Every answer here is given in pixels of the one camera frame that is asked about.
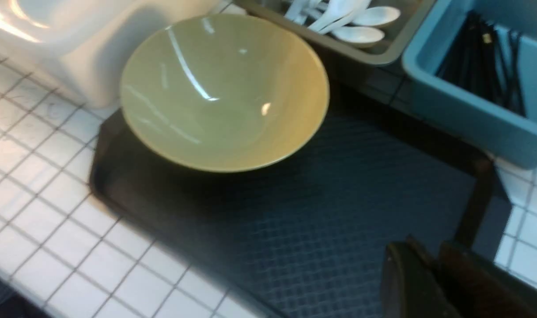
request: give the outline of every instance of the white plastic container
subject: white plastic container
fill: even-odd
[[[0,55],[76,103],[117,99],[135,48],[174,22],[207,14],[219,0],[0,0]]]

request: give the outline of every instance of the spoon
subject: spoon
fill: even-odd
[[[384,38],[384,32],[370,26],[342,26],[331,34],[357,48],[369,48]]]
[[[288,20],[294,21],[296,18],[298,18],[299,14],[301,14],[302,9],[305,8],[308,2],[309,0],[294,0],[290,5],[290,8],[288,8],[286,14],[284,14],[284,17]]]
[[[308,28],[325,34],[345,26],[356,17],[359,8],[367,8],[370,2],[371,0],[329,0],[327,10]]]
[[[319,10],[327,10],[328,5],[325,2],[318,3]],[[359,14],[351,21],[351,24],[364,27],[385,27],[400,17],[400,10],[393,7],[374,7],[366,10],[360,10]]]
[[[307,8],[309,9],[317,8],[320,2],[321,0],[309,0],[307,4]],[[306,23],[307,16],[308,14],[304,10],[302,10],[302,12],[300,12],[298,16],[294,19],[294,23],[303,26]]]

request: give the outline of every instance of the blue container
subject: blue container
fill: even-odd
[[[507,30],[524,33],[518,66],[526,117],[435,76],[470,10],[496,22],[508,60]],[[537,167],[537,0],[438,0],[402,63],[414,79],[414,113],[519,167]]]

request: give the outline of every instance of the utensil bin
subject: utensil bin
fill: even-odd
[[[374,67],[399,61],[402,52],[427,16],[435,0],[373,0],[371,7],[392,6],[401,16],[386,28],[385,38],[372,48],[357,49],[331,36],[317,34],[305,26],[286,19],[289,4],[282,0],[234,0],[250,15],[271,21],[307,40],[319,54],[331,78],[355,89],[364,86]]]
[[[526,117],[435,76],[470,10],[495,22],[503,43],[507,30],[523,32],[518,68]],[[414,79],[412,112],[519,167],[537,167],[537,0],[438,0],[402,64]]]

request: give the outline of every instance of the yellow bowl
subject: yellow bowl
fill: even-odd
[[[327,74],[295,34],[244,15],[160,30],[129,59],[123,114],[150,149],[186,167],[236,172],[300,149],[329,103]]]

